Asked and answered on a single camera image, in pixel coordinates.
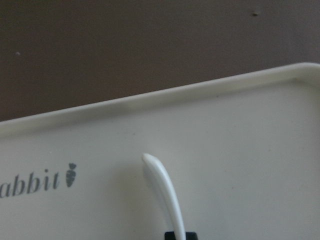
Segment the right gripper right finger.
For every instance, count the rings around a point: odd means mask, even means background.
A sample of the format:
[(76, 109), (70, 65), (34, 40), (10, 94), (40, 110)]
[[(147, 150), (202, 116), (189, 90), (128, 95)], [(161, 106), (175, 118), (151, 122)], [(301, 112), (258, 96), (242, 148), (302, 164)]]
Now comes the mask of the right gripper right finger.
[(186, 240), (198, 240), (198, 235), (196, 232), (186, 232), (185, 239)]

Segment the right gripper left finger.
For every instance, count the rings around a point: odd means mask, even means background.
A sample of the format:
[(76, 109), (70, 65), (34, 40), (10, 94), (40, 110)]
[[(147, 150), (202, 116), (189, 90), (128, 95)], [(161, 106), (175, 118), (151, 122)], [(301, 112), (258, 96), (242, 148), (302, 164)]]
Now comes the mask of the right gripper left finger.
[(164, 233), (164, 240), (176, 240), (174, 231), (167, 231)]

